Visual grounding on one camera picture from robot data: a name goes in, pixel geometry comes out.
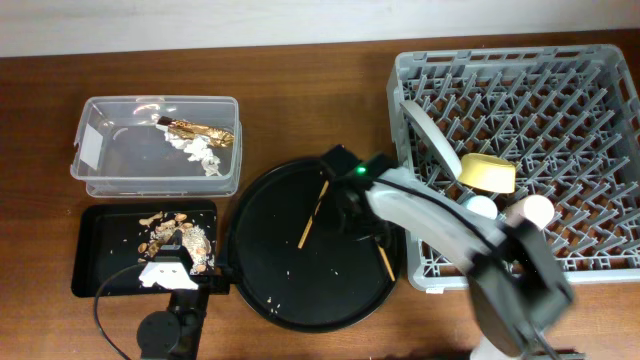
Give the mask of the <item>food scraps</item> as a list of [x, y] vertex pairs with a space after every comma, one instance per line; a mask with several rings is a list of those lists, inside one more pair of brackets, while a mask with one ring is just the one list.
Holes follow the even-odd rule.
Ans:
[[204, 275], [214, 270], [215, 240], [207, 233], [211, 229], [209, 225], [200, 227], [186, 213], [171, 215], [164, 212], [140, 218], [138, 223], [143, 227], [139, 234], [144, 235], [137, 248], [139, 262], [150, 261], [164, 245], [180, 245], [192, 259], [191, 275]]

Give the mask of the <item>white tissue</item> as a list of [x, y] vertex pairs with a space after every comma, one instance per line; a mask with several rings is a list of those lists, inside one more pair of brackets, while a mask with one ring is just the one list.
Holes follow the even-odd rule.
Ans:
[[178, 135], [165, 132], [164, 138], [172, 147], [186, 153], [189, 162], [200, 163], [206, 176], [221, 176], [219, 169], [221, 160], [213, 153], [207, 137], [198, 135], [194, 139], [184, 139]]

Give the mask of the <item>wooden chopstick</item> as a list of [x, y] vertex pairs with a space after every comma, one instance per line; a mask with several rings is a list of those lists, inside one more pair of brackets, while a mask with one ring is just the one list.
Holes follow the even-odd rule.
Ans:
[[313, 207], [313, 211], [312, 211], [310, 217], [308, 218], [308, 221], [306, 223], [306, 226], [304, 228], [302, 236], [301, 236], [301, 238], [300, 238], [300, 240], [298, 242], [298, 245], [297, 245], [298, 249], [302, 249], [304, 247], [304, 244], [305, 244], [305, 242], [306, 242], [306, 240], [308, 238], [308, 235], [309, 235], [309, 233], [311, 231], [311, 228], [312, 228], [312, 225], [313, 225], [313, 221], [314, 221], [314, 217], [316, 216], [316, 214], [317, 214], [317, 212], [318, 212], [318, 210], [320, 208], [322, 199], [325, 196], [325, 194], [326, 194], [326, 192], [328, 190], [328, 187], [329, 187], [329, 181], [326, 180], [324, 182], [322, 188], [321, 188], [321, 191], [320, 191], [320, 194], [319, 194], [319, 196], [317, 198], [316, 204]]
[[396, 277], [395, 277], [392, 265], [391, 265], [391, 263], [389, 261], [389, 258], [387, 256], [387, 253], [386, 253], [385, 249], [380, 245], [377, 245], [377, 249], [379, 251], [380, 257], [382, 259], [382, 262], [384, 264], [384, 267], [385, 267], [385, 269], [387, 271], [387, 274], [388, 274], [390, 280], [392, 282], [395, 282], [396, 281]]

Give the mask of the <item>grey plate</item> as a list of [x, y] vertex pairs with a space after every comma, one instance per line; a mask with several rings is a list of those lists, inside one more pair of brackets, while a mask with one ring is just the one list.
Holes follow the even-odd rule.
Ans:
[[460, 159], [432, 118], [411, 100], [401, 101], [400, 108], [415, 133], [431, 149], [440, 166], [451, 178], [457, 180], [462, 172]]

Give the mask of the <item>yellow bowl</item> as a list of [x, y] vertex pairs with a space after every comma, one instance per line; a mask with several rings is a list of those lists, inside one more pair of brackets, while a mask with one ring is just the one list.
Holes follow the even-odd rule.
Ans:
[[492, 193], [510, 194], [515, 191], [516, 167], [499, 157], [469, 153], [461, 159], [459, 182]]

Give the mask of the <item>blue cup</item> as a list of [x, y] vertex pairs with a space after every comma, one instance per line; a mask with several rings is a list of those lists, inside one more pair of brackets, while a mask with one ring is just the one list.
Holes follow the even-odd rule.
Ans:
[[462, 206], [475, 214], [491, 220], [495, 220], [498, 217], [498, 208], [496, 204], [486, 196], [471, 196], [462, 203]]

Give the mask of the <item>pink cup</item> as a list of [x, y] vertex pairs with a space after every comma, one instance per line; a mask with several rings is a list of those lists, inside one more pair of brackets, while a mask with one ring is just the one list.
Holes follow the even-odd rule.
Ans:
[[554, 215], [554, 205], [548, 198], [541, 195], [530, 195], [506, 210], [505, 223], [515, 227], [522, 220], [528, 220], [539, 230], [543, 230], [551, 223]]

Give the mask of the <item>gold foil wrapper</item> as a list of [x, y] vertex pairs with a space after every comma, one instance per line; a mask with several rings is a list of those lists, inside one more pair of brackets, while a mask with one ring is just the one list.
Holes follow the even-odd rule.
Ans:
[[194, 140], [197, 137], [203, 137], [213, 148], [231, 147], [235, 141], [234, 134], [227, 130], [166, 116], [159, 117], [156, 120], [156, 126], [160, 130], [185, 140]]

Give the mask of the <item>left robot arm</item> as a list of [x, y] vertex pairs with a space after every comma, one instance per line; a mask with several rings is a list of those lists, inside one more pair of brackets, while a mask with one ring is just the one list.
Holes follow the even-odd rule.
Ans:
[[146, 316], [137, 330], [143, 359], [197, 357], [209, 297], [227, 295], [230, 282], [221, 275], [192, 275], [193, 259], [183, 245], [183, 232], [175, 231], [139, 275], [144, 287], [171, 292], [163, 311]]

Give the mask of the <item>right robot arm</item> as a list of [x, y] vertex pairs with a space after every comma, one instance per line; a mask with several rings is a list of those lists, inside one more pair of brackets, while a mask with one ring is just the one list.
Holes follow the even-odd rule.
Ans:
[[505, 223], [478, 215], [418, 181], [384, 154], [363, 162], [337, 145], [320, 158], [328, 178], [321, 210], [352, 241], [386, 244], [393, 227], [416, 235], [467, 280], [484, 337], [473, 359], [521, 358], [538, 350], [559, 358], [544, 337], [574, 292], [542, 230], [522, 215]]

